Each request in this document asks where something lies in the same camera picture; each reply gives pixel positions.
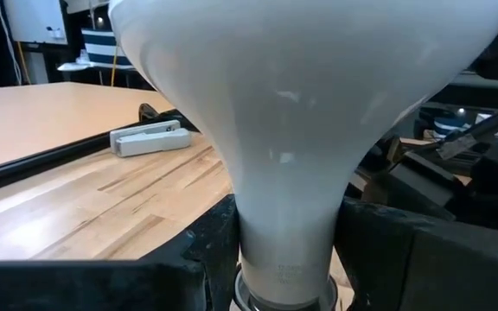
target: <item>light bulb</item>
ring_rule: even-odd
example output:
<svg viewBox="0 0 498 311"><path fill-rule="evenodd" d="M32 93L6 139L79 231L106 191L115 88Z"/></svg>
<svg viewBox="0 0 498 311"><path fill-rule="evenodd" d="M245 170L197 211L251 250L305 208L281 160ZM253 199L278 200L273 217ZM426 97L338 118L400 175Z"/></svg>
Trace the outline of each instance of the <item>light bulb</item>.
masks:
<svg viewBox="0 0 498 311"><path fill-rule="evenodd" d="M498 32L498 0L115 0L109 15L130 62L224 160L243 278L281 308L326 289L367 150Z"/></svg>

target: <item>white light bulb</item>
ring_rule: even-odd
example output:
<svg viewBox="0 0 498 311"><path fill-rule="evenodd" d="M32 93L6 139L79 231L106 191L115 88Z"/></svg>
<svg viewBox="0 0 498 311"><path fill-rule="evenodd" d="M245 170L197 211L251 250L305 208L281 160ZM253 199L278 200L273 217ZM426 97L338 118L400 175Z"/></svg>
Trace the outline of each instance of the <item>white light bulb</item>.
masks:
<svg viewBox="0 0 498 311"><path fill-rule="evenodd" d="M498 31L498 0L115 0L109 14L131 63L222 156L246 284L284 306L325 290L367 150Z"/></svg>

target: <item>white clamp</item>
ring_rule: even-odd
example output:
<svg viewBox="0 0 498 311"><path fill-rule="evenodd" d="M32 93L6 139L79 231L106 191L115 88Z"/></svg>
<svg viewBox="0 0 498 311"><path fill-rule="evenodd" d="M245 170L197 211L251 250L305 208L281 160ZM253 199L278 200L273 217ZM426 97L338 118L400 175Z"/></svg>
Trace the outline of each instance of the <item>white clamp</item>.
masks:
<svg viewBox="0 0 498 311"><path fill-rule="evenodd" d="M122 157L186 148L191 144L189 131L180 128L180 122L175 120L113 130L109 137L112 153Z"/></svg>

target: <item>wire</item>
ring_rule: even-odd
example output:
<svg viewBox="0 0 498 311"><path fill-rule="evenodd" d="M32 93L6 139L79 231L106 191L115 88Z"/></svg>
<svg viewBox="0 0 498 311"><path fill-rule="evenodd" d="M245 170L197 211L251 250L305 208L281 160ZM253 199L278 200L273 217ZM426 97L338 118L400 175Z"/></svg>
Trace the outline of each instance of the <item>wire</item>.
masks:
<svg viewBox="0 0 498 311"><path fill-rule="evenodd" d="M24 53L22 52L22 44L17 41L16 45L18 46L18 54L21 56L22 69L24 70L24 75L26 76L26 81L28 84L32 84L30 81L30 75L28 74L28 67L26 67L26 61L24 60Z"/></svg>
<svg viewBox="0 0 498 311"><path fill-rule="evenodd" d="M114 57L112 58L112 73L111 73L111 86L114 86L114 75L117 71L117 57L118 56L118 44L114 48Z"/></svg>
<svg viewBox="0 0 498 311"><path fill-rule="evenodd" d="M15 68L16 81L18 85L21 86L22 85L21 68L18 66L18 63L16 62L15 50L13 49L13 44L10 41L10 35L9 31L7 30L7 24L5 22L5 19L3 18L3 12L1 11L1 0L0 0L0 19L1 19L1 24L3 26L3 31L5 32L5 37L7 38L7 48L9 49L10 57L13 60L13 67Z"/></svg>

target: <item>metal bulb base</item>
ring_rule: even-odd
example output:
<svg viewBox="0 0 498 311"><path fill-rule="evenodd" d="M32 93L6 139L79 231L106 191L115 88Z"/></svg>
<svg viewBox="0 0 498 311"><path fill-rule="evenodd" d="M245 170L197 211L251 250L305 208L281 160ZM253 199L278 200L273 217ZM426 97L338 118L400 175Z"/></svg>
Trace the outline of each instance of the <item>metal bulb base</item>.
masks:
<svg viewBox="0 0 498 311"><path fill-rule="evenodd" d="M337 285L332 277L318 299L305 306L278 306L254 297L243 280L241 270L235 277L234 301L241 311L334 311L337 303Z"/></svg>

